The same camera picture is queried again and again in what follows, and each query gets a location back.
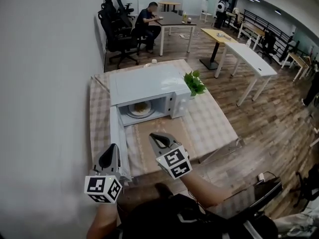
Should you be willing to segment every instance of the black pants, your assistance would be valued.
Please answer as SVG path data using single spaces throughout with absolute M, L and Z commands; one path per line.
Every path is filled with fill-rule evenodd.
M 319 92 L 319 74 L 316 73 L 313 83 L 308 91 L 307 97 L 306 99 L 304 99 L 304 104 L 308 106 L 318 92 Z
M 143 28 L 139 28 L 139 29 L 137 29 L 137 31 L 138 31 L 140 36 L 145 35 L 146 38 L 147 38 L 146 50 L 153 50 L 154 40 L 160 34 L 161 27 L 160 26 L 151 25 L 151 26 L 147 26 L 145 28 L 144 27 Z

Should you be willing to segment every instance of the black hair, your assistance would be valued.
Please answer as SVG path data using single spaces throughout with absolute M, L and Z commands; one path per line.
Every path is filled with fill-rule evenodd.
M 159 5 L 158 5 L 156 2 L 151 2 L 151 3 L 149 4 L 149 7 L 151 7 L 151 6 L 156 6 L 156 7 L 158 7 Z

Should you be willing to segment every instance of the microwave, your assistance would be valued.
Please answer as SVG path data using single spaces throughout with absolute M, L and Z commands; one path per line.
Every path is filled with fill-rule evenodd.
M 109 80 L 111 143 L 115 143 L 120 151 L 121 179 L 130 181 L 124 128 L 165 116 L 173 119 L 185 115 L 191 91 L 183 72 L 173 65 L 115 73 Z

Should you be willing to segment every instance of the seated man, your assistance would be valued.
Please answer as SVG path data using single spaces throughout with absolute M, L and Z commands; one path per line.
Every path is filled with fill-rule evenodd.
M 154 40 L 160 34 L 160 26 L 149 25 L 149 22 L 159 19 L 157 16 L 153 15 L 153 12 L 157 11 L 157 9 L 158 4 L 156 2 L 151 2 L 149 7 L 141 10 L 140 15 L 135 23 L 135 28 L 138 35 L 147 36 L 146 51 L 148 53 L 153 53 Z

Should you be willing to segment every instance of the person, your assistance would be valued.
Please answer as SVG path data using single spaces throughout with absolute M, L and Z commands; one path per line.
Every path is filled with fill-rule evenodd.
M 117 206 L 100 204 L 95 219 L 88 230 L 87 239 L 118 239 L 118 238 L 246 238 L 250 239 L 245 227 L 233 225 L 230 229 L 225 219 L 202 211 L 203 208 L 217 206 L 231 192 L 212 185 L 191 171 L 180 180 L 195 198 L 175 195 L 165 184 L 156 184 L 160 198 L 137 206 L 128 217 L 117 227 Z M 262 238 L 278 238 L 278 230 L 266 216 L 259 219 L 262 223 L 251 222 Z M 230 237 L 224 237 L 227 231 Z
M 153 14 L 157 9 L 158 4 L 156 2 L 151 2 L 146 9 L 141 10 L 135 23 L 138 35 L 145 35 L 147 37 L 146 51 L 148 53 L 153 53 L 154 40 L 158 37 L 161 30 L 160 26 L 149 25 L 150 22 L 160 19 Z
M 301 99 L 301 102 L 304 106 L 308 106 L 311 101 L 314 99 L 316 94 L 319 92 L 319 73 L 318 73 L 318 62 L 315 63 L 315 77 L 312 81 L 312 85 L 308 91 L 307 97 L 305 99 Z

